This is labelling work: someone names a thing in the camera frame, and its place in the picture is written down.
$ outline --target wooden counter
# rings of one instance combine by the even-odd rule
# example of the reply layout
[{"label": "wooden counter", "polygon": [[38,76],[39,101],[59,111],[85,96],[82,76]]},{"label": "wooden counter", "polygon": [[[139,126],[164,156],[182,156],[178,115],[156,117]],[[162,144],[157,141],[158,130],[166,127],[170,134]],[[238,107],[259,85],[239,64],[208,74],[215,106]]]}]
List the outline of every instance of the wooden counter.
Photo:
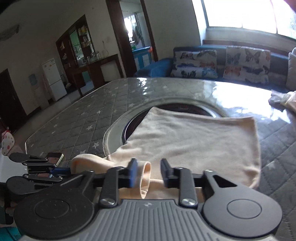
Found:
[{"label": "wooden counter", "polygon": [[83,79],[82,73],[85,71],[87,71],[89,73],[89,76],[94,84],[94,88],[97,89],[106,83],[104,80],[102,70],[101,70],[101,66],[104,64],[110,63],[112,61],[115,61],[118,71],[119,71],[119,74],[120,74],[120,77],[123,78],[123,72],[122,72],[121,65],[120,65],[117,54],[93,61],[89,64],[81,65],[78,68],[72,70],[72,76],[74,79],[74,83],[75,83],[81,97],[83,97],[83,94],[80,89],[81,86],[78,84],[78,79],[79,78]]}]

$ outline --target refrigerator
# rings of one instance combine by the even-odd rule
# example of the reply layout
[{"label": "refrigerator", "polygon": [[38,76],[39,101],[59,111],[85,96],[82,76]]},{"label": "refrigerator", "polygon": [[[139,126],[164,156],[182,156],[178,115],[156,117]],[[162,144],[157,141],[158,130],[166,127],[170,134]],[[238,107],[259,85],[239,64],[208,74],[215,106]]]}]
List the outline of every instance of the refrigerator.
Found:
[{"label": "refrigerator", "polygon": [[42,64],[46,87],[54,101],[59,100],[67,94],[55,60],[52,58]]}]

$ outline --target silver bolt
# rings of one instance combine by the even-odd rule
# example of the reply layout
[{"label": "silver bolt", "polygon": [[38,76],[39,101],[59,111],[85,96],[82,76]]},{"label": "silver bolt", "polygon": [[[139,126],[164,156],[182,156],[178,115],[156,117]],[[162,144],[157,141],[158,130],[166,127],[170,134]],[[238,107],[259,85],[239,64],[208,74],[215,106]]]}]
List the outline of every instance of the silver bolt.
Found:
[{"label": "silver bolt", "polygon": [[191,199],[191,198],[184,198],[181,203],[184,205],[184,206],[193,206],[196,204],[196,202]]},{"label": "silver bolt", "polygon": [[104,206],[109,206],[115,204],[115,201],[112,198],[103,198],[101,200],[101,204],[103,204]]}]

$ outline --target blue sofa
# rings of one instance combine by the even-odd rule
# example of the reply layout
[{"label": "blue sofa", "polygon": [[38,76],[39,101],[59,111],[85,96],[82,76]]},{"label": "blue sofa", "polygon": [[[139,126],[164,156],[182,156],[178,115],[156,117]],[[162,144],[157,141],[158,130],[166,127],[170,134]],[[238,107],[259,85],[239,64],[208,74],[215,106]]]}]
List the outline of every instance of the blue sofa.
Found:
[{"label": "blue sofa", "polygon": [[[276,53],[271,53],[270,69],[268,74],[269,84],[256,84],[242,81],[227,80],[223,78],[225,61],[226,61],[226,46],[224,45],[202,45],[197,47],[176,47],[176,51],[200,51],[205,49],[214,49],[217,51],[217,79],[207,79],[220,82],[230,82],[244,84],[254,87],[260,87],[268,90],[276,90],[279,92],[288,92],[286,88],[288,74],[288,57]],[[164,58],[143,69],[138,70],[134,77],[170,77],[172,71],[173,58]]]}]

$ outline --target pillow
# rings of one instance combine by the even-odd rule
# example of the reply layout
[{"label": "pillow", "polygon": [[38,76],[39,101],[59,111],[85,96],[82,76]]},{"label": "pillow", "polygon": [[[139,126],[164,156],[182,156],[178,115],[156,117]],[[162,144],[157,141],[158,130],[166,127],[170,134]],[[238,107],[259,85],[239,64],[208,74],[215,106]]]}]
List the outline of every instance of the pillow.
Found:
[{"label": "pillow", "polygon": [[288,76],[286,87],[291,90],[296,90],[296,48],[289,53]]},{"label": "pillow", "polygon": [[226,48],[223,78],[251,83],[268,83],[270,51],[241,46]]},{"label": "pillow", "polygon": [[178,51],[174,53],[171,77],[218,78],[217,51]]},{"label": "pillow", "polygon": [[180,77],[180,78],[211,78],[217,79],[217,72],[208,67],[177,67],[171,72],[171,77]]}]

